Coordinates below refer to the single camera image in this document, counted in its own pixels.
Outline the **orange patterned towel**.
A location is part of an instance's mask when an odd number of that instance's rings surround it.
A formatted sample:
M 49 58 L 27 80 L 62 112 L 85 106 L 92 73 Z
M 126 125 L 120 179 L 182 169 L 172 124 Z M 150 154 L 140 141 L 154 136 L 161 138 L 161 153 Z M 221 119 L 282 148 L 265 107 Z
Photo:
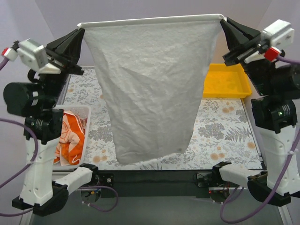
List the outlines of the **orange patterned towel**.
M 72 111 L 64 111 L 59 143 L 56 147 L 55 165 L 78 165 L 83 155 L 85 124 Z

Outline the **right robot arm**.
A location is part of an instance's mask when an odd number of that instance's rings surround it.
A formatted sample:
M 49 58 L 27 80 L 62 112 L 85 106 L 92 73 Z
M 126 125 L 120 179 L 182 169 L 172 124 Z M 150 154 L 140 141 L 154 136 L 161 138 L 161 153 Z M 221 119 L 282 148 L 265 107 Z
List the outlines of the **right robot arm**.
M 235 183 L 247 188 L 260 202 L 284 206 L 300 195 L 295 156 L 300 134 L 294 104 L 300 97 L 300 64 L 285 58 L 284 52 L 293 43 L 294 29 L 283 20 L 276 20 L 262 31 L 230 18 L 220 24 L 229 49 L 223 56 L 225 64 L 240 64 L 259 94 L 251 105 L 263 140 L 267 169 L 254 172 L 221 162 L 213 166 L 211 182 Z

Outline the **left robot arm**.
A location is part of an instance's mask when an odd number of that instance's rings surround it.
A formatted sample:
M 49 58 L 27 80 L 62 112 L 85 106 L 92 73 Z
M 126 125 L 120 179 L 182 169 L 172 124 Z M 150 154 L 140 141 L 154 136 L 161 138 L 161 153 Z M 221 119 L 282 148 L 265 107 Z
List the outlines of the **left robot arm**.
M 70 74 L 82 75 L 78 66 L 84 29 L 75 29 L 47 45 L 32 39 L 15 41 L 2 51 L 5 66 L 20 58 L 29 68 L 28 82 L 11 82 L 3 91 L 7 112 L 24 117 L 26 140 L 25 180 L 12 201 L 14 208 L 44 217 L 62 210 L 71 193 L 96 180 L 97 167 L 83 164 L 65 177 L 53 180 L 53 161 L 59 143 L 63 110 L 56 109 Z

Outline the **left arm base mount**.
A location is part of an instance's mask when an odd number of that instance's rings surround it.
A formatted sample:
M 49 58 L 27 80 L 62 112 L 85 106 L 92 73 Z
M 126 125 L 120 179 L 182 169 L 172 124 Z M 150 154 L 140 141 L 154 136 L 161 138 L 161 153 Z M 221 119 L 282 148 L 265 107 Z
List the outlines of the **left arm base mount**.
M 80 190 L 81 199 L 87 203 L 100 203 L 100 200 L 105 198 L 114 199 L 114 191 L 107 188 L 113 188 L 113 179 L 114 176 L 110 173 L 95 175 L 90 183 L 83 185 L 83 188 L 86 189 Z

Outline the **yellow plastic tray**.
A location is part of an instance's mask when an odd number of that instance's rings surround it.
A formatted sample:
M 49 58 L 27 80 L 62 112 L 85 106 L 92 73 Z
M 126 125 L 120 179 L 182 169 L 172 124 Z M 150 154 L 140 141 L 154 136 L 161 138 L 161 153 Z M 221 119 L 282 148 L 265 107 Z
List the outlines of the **yellow plastic tray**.
M 227 67 L 211 63 L 204 82 L 204 98 L 246 98 L 252 94 L 248 76 L 240 64 Z

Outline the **white plastic basket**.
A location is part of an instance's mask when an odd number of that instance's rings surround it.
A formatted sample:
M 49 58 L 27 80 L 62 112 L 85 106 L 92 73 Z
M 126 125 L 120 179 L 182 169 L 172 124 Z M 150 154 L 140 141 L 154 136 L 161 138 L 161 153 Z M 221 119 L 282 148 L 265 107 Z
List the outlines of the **white plastic basket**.
M 91 108 L 87 105 L 57 105 L 56 109 L 62 109 L 64 111 L 72 111 L 74 114 L 78 115 L 83 123 L 85 124 L 85 140 L 83 145 L 83 153 L 81 162 L 78 165 L 55 165 L 53 164 L 54 171 L 71 171 L 76 169 L 79 165 L 81 165 L 84 161 L 84 157 L 86 155 L 86 149 L 88 145 L 88 132 L 90 128 L 90 117 L 91 117 Z

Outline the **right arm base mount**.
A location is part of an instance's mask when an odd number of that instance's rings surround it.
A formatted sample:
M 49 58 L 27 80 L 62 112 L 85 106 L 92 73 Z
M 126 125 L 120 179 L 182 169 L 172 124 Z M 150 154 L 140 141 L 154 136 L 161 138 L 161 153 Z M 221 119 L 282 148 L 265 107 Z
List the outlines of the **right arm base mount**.
M 198 188 L 204 188 L 208 192 L 209 198 L 213 203 L 223 204 L 230 195 L 230 182 L 215 182 L 211 173 L 195 173 L 193 181 Z

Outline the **white towel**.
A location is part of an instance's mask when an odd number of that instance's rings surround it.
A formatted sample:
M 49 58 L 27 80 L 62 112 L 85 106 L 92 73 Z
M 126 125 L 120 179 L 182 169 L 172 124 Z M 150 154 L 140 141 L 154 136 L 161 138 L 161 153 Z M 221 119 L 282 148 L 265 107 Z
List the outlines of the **white towel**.
M 221 14 L 82 22 L 119 163 L 183 153 L 190 143 Z

